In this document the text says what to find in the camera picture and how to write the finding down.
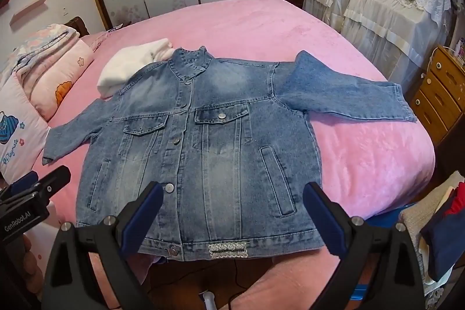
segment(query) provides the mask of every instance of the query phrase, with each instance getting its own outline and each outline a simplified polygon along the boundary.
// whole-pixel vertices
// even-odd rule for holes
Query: red cloth
[[[465,208],[465,183],[461,182],[455,190],[455,198],[452,201],[452,205],[450,206],[450,209],[444,213],[444,216],[457,214],[463,208]]]

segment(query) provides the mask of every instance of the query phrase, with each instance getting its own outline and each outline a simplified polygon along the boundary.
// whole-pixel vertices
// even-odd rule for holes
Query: orange flower print
[[[69,90],[71,90],[73,84],[71,82],[64,82],[57,87],[55,91],[55,97],[57,99],[57,106],[59,107],[63,99],[65,98],[66,94],[68,94]]]

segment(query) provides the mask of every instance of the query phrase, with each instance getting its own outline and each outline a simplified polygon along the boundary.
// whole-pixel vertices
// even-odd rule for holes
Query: jacket collar
[[[212,56],[202,46],[197,51],[176,49],[168,62],[171,70],[183,81],[187,81],[203,73],[211,60]]]

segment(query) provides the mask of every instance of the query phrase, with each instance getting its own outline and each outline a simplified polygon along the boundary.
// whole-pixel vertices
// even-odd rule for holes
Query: blanket
[[[78,39],[79,34],[76,30],[61,24],[51,24],[34,33],[6,59],[8,64],[0,74],[0,88],[13,72],[23,87],[27,76],[33,74],[27,81],[29,90],[25,89],[29,97],[35,81],[71,49]]]

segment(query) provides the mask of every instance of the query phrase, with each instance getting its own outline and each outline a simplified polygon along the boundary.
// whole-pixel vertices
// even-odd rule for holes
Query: jacket sleeve
[[[118,96],[108,101],[97,99],[69,123],[50,129],[42,164],[64,157],[88,139],[97,136],[113,115],[117,104]]]
[[[278,101],[302,112],[355,120],[417,120],[399,85],[338,73],[306,51],[295,63],[276,67],[273,91]]]

